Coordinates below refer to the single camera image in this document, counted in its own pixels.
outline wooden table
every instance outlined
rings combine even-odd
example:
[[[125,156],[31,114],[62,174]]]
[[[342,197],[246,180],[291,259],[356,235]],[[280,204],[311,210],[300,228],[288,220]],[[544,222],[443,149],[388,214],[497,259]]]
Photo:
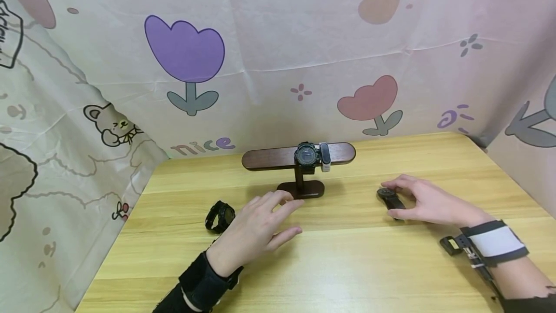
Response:
[[[286,221],[304,232],[249,265],[217,312],[501,312],[464,255],[439,246],[457,230],[396,222],[375,198],[408,173],[503,218],[556,279],[556,221],[468,138],[439,133],[356,142],[357,157],[316,174],[325,195]],[[151,312],[210,244],[205,215],[219,199],[239,210],[293,172],[247,171],[241,155],[160,165],[77,313]]]

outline curtain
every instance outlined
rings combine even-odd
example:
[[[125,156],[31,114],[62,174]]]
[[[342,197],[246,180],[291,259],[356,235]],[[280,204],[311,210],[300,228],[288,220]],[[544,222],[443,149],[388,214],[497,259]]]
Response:
[[[0,0],[1,310],[72,311],[168,157],[456,131],[556,215],[555,18],[556,0]]]

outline black sleeve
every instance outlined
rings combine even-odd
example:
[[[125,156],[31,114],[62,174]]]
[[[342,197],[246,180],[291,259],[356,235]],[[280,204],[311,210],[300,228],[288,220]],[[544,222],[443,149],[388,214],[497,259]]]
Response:
[[[547,298],[504,299],[501,302],[504,313],[554,313],[556,295]]]
[[[197,313],[192,310],[183,299],[181,285],[178,283],[172,291],[162,299],[153,313]]]

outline watch stand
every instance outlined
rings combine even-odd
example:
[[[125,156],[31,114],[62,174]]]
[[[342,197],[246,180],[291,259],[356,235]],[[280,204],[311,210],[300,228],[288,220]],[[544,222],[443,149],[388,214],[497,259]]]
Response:
[[[295,181],[278,185],[277,190],[288,191],[293,199],[315,199],[324,195],[324,184],[320,180],[303,180],[303,172],[298,164],[293,168]]]
[[[328,144],[330,165],[348,164],[355,158],[355,148],[348,142],[332,142]],[[241,163],[249,171],[275,171],[293,169],[295,181],[278,185],[278,190],[288,191],[294,199],[314,199],[324,194],[325,186],[318,180],[304,180],[305,174],[312,171],[301,169],[295,160],[297,147],[252,150],[246,152]]]

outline watch stand base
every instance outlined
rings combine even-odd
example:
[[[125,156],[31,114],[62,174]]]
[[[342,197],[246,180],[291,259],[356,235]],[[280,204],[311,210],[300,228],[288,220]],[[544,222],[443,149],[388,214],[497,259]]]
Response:
[[[295,181],[282,183],[277,189],[291,193],[293,199],[316,199],[324,195],[324,184],[318,180],[304,181],[303,189],[298,189]]]

